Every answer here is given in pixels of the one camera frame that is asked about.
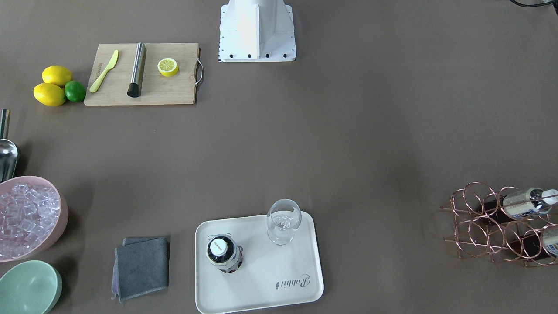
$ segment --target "bottle with white cap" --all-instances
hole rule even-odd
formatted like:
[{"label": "bottle with white cap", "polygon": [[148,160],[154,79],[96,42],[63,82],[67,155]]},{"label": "bottle with white cap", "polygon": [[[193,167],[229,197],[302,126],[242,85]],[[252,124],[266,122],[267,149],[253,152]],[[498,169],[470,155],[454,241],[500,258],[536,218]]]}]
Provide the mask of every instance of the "bottle with white cap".
[{"label": "bottle with white cap", "polygon": [[[494,225],[494,222],[507,223],[534,215],[544,215],[549,212],[553,204],[558,203],[558,191],[529,188],[508,194],[499,202],[502,204],[502,208],[488,215],[492,220],[483,220],[487,225]],[[496,206],[496,201],[485,203],[484,212],[493,210]]]},{"label": "bottle with white cap", "polygon": [[537,231],[509,244],[517,254],[540,260],[549,257],[558,259],[558,227]]},{"label": "bottle with white cap", "polygon": [[242,247],[238,246],[230,234],[209,237],[206,256],[223,273],[232,273],[242,264]]}]

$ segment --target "mint green bowl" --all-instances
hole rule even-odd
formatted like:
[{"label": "mint green bowl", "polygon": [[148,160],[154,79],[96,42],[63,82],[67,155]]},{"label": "mint green bowl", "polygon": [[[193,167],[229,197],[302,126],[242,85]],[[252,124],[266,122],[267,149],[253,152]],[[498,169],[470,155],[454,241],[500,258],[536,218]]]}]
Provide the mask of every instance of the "mint green bowl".
[{"label": "mint green bowl", "polygon": [[62,278],[54,267],[29,260],[0,278],[0,313],[43,314],[49,312],[62,291]]}]

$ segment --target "folded napkin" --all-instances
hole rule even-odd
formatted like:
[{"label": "folded napkin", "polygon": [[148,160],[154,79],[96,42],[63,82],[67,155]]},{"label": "folded napkin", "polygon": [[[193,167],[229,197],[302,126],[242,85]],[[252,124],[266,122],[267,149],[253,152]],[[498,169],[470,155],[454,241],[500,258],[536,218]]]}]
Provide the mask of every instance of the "folded napkin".
[{"label": "folded napkin", "polygon": [[122,302],[169,285],[167,241],[157,238],[126,238],[114,249],[112,292]]}]

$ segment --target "black cable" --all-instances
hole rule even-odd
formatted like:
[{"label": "black cable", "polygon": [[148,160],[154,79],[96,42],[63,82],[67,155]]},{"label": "black cable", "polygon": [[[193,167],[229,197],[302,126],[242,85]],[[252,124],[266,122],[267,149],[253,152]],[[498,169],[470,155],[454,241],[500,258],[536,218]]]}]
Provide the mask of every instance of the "black cable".
[{"label": "black cable", "polygon": [[553,0],[553,1],[549,1],[549,2],[545,2],[545,3],[537,3],[537,4],[523,4],[523,3],[519,3],[516,0],[510,0],[513,4],[517,4],[520,7],[524,7],[524,8],[530,8],[530,7],[542,7],[542,6],[548,6],[550,4],[554,5],[554,8],[556,9],[556,2],[558,2],[558,0]]}]

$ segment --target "tray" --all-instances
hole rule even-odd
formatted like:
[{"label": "tray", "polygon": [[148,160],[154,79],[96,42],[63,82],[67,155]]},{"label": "tray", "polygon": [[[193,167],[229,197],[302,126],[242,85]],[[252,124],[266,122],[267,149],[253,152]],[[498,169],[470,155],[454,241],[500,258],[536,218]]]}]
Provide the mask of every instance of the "tray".
[{"label": "tray", "polygon": [[[83,102],[86,106],[125,106],[149,104],[194,104],[196,102],[196,71],[199,63],[199,44],[145,44],[145,67],[141,96],[132,98],[126,94],[132,76],[137,43],[99,44],[93,69]],[[118,61],[107,73],[99,90],[90,93],[89,88],[118,49]],[[179,71],[171,77],[162,76],[157,63],[163,58],[173,58]]]},{"label": "tray", "polygon": [[[205,256],[208,236],[231,234],[244,250],[234,273],[223,273]],[[196,307],[203,314],[313,302],[324,291],[314,220],[302,223],[287,245],[267,237],[266,215],[205,221],[195,235]]]}]

